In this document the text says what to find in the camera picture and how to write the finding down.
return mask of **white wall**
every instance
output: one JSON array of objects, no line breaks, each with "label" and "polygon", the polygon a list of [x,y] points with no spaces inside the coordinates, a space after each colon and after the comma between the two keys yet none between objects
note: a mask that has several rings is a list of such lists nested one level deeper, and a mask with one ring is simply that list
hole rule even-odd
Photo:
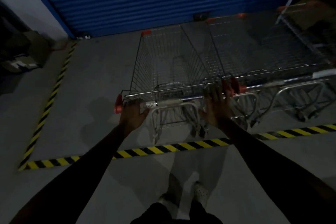
[{"label": "white wall", "polygon": [[31,30],[51,38],[57,46],[62,45],[68,34],[50,13],[41,0],[1,0],[13,11]]}]

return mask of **forearm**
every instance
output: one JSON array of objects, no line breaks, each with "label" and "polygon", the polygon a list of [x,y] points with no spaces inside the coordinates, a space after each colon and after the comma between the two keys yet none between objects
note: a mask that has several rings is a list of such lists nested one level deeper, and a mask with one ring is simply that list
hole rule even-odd
[{"label": "forearm", "polygon": [[222,118],[218,123],[291,223],[317,221],[333,213],[336,194],[319,178],[252,137],[231,119]]},{"label": "forearm", "polygon": [[75,223],[128,131],[116,126],[103,140],[38,192],[11,223]]}]

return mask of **hand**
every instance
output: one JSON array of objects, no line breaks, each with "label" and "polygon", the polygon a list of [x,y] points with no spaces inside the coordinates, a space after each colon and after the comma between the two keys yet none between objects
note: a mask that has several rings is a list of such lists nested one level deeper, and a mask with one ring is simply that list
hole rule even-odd
[{"label": "hand", "polygon": [[206,110],[199,109],[199,115],[205,119],[209,124],[218,127],[218,120],[221,118],[232,117],[232,111],[229,107],[230,97],[229,92],[225,93],[225,99],[223,98],[222,86],[210,86],[210,93],[204,90],[204,100],[206,103]]},{"label": "hand", "polygon": [[141,99],[131,100],[126,102],[122,107],[119,124],[125,126],[125,137],[140,127],[149,113],[149,108],[140,113],[141,102]]}]

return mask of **person's right hand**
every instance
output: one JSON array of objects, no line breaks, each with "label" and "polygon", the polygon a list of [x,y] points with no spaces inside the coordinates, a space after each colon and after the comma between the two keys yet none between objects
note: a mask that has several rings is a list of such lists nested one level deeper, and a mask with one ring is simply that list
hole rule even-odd
[{"label": "person's right hand", "polygon": [[199,115],[209,124],[218,127],[219,119],[230,118],[232,116],[232,112],[229,107],[229,93],[225,92],[225,98],[223,98],[222,86],[211,85],[210,92],[204,90],[204,100],[207,112],[204,112],[201,109],[199,109],[198,112]]}]

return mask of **person's left arm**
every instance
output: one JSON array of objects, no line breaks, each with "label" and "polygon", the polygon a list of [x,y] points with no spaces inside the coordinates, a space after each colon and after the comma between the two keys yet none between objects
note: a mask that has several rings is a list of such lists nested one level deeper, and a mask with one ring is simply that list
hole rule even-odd
[{"label": "person's left arm", "polygon": [[10,222],[75,223],[102,179],[124,139],[140,127],[149,109],[140,113],[140,101],[128,102],[120,123],[77,162],[42,188]]}]

